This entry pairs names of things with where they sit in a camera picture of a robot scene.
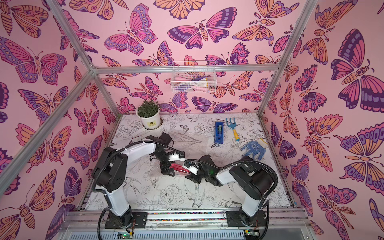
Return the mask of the aluminium front rail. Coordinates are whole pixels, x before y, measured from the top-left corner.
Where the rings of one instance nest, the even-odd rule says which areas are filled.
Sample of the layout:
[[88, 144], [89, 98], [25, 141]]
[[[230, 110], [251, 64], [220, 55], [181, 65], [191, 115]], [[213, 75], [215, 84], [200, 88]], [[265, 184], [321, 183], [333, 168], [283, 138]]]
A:
[[131, 228], [99, 222], [101, 212], [69, 214], [60, 229], [59, 240], [315, 240], [304, 211], [271, 209], [245, 226], [239, 213], [230, 209], [197, 211], [135, 211]]

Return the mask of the white potted succulent plant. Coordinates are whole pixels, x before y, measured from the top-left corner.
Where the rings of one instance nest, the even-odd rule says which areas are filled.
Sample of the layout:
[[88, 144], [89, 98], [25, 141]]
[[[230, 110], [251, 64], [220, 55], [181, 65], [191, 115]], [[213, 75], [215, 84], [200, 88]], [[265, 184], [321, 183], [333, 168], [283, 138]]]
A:
[[145, 129], [154, 130], [161, 126], [160, 108], [153, 100], [144, 100], [136, 111]]

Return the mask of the blue tape dispenser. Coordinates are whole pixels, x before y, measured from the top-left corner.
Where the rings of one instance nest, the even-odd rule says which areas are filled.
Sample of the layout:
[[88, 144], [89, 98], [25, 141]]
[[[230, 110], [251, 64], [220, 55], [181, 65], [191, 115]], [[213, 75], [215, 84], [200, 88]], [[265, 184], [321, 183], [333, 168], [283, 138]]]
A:
[[224, 143], [224, 123], [223, 122], [215, 122], [215, 144], [223, 144]]

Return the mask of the red wine bottle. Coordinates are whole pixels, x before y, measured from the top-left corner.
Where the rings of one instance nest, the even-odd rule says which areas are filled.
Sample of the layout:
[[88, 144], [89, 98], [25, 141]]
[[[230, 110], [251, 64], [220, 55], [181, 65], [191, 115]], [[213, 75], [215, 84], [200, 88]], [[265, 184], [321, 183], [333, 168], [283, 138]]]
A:
[[174, 171], [176, 171], [176, 172], [178, 172], [180, 174], [186, 174], [186, 175], [191, 174], [191, 172], [188, 169], [185, 169], [180, 164], [171, 164], [171, 168], [174, 169]]

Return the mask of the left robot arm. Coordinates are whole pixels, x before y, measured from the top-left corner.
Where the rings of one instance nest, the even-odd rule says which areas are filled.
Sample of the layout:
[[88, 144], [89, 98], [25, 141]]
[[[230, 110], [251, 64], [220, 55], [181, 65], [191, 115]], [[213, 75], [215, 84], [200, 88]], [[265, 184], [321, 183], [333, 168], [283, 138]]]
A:
[[171, 141], [170, 135], [162, 133], [158, 138], [148, 136], [143, 141], [130, 143], [121, 149], [105, 148], [93, 170], [92, 192], [103, 194], [113, 215], [129, 215], [131, 206], [123, 190], [128, 164], [147, 155], [154, 156], [160, 161], [163, 175], [174, 175], [171, 165], [175, 161], [184, 161], [185, 152], [170, 147]]

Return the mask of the blue yellow garden rake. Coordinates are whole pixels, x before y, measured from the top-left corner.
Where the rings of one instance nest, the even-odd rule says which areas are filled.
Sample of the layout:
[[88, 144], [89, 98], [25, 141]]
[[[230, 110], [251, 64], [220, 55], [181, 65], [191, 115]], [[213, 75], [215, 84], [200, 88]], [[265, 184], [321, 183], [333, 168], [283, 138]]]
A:
[[233, 119], [232, 118], [229, 118], [229, 119], [226, 118], [226, 125], [230, 129], [232, 129], [235, 141], [238, 142], [240, 140], [240, 138], [239, 138], [239, 135], [238, 135], [238, 133], [236, 131], [236, 126], [237, 126], [236, 119], [235, 118], [233, 118]]

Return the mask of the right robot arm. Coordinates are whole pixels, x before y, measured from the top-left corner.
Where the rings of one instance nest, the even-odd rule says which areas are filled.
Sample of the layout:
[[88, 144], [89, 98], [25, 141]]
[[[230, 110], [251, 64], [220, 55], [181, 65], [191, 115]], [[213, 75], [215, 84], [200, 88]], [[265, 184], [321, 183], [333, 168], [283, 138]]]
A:
[[218, 167], [210, 155], [205, 155], [199, 160], [185, 160], [183, 168], [191, 172], [186, 178], [196, 184], [200, 184], [203, 179], [215, 187], [237, 183], [246, 193], [241, 214], [248, 219], [252, 219], [263, 209], [279, 180], [277, 173], [270, 166], [249, 156]]

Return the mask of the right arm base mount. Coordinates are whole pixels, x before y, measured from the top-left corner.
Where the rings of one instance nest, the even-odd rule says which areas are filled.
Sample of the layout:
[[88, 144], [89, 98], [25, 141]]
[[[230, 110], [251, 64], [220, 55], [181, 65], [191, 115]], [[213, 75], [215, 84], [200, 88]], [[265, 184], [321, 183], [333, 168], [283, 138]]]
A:
[[226, 211], [224, 218], [228, 227], [265, 227], [268, 217], [265, 211], [258, 211], [253, 217], [249, 217], [242, 211]]

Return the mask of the clear bubble wrap sheet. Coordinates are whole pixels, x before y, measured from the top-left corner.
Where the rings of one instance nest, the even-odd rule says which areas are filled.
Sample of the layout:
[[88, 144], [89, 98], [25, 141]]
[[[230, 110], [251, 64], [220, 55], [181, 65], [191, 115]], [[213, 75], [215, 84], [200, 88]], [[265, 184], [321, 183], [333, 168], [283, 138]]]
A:
[[198, 160], [185, 160], [182, 164], [172, 161], [173, 157], [184, 157], [184, 155], [177, 152], [155, 152], [150, 154], [150, 161], [159, 161], [162, 175], [175, 177], [178, 172], [195, 184], [205, 180], [213, 186], [222, 186], [216, 178], [220, 168], [215, 165], [210, 155], [204, 155]]

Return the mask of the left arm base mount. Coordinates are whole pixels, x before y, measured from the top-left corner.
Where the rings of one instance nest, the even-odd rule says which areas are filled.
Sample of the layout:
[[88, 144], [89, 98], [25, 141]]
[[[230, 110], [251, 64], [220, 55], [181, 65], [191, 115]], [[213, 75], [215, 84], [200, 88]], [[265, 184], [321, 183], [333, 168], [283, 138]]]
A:
[[144, 229], [147, 218], [147, 212], [128, 213], [122, 217], [109, 213], [105, 229]]

